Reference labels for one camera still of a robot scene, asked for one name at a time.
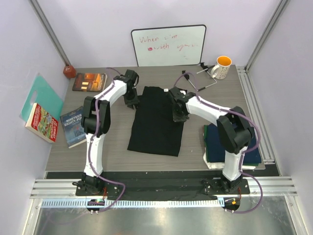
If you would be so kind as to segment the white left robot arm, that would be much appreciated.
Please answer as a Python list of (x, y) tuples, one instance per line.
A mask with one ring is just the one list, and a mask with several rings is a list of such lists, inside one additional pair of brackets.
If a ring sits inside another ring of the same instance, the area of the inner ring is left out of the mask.
[(82, 179), (77, 182), (76, 195), (100, 195), (104, 191), (103, 145), (111, 126), (111, 106), (124, 97), (125, 105), (134, 108), (139, 104), (136, 86), (139, 75), (134, 70), (126, 70), (112, 79), (110, 85), (95, 96), (84, 100), (81, 125), (86, 134), (86, 165)]

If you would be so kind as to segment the black wire book stand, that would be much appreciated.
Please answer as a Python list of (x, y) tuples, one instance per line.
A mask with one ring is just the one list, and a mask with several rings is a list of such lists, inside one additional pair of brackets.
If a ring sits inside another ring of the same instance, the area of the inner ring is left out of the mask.
[(197, 91), (203, 91), (211, 86), (214, 86), (217, 83), (217, 80), (210, 75), (213, 65), (206, 65), (204, 62), (199, 63), (200, 69), (196, 72), (187, 73), (183, 70), (182, 75), (186, 81)]

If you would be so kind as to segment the black t shirt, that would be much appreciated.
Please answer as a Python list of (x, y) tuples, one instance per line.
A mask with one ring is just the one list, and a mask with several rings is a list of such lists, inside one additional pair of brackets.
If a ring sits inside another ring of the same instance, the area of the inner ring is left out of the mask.
[(145, 87), (139, 96), (128, 150), (177, 157), (184, 124), (174, 122), (172, 104), (164, 89)]

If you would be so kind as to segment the orange brown cover book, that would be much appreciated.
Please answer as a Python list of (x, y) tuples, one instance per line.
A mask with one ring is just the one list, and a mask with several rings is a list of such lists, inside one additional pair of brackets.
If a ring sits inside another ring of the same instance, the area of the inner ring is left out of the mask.
[(101, 92), (105, 87), (107, 75), (105, 73), (77, 73), (73, 91), (77, 92)]

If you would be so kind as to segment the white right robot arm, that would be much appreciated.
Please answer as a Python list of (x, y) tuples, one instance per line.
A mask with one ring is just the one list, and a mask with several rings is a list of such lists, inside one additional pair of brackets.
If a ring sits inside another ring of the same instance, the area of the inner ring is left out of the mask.
[(221, 188), (225, 193), (234, 193), (242, 181), (243, 161), (252, 138), (254, 128), (243, 110), (213, 104), (195, 93), (184, 94), (178, 87), (166, 92), (172, 104), (173, 121), (186, 122), (189, 114), (197, 115), (214, 124), (218, 137), (225, 150)]

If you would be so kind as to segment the white mug orange inside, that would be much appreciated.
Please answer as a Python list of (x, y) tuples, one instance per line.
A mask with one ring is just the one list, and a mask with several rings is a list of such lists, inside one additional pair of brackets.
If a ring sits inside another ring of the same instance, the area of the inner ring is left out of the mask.
[(210, 76), (214, 79), (223, 80), (226, 78), (232, 60), (228, 56), (219, 56), (215, 66), (210, 71)]

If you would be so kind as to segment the blue cover book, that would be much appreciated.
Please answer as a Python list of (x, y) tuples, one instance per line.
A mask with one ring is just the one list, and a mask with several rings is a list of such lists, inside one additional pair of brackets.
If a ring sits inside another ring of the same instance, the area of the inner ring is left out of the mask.
[(86, 142), (86, 134), (81, 125), (83, 107), (79, 107), (60, 118), (68, 148), (73, 148)]

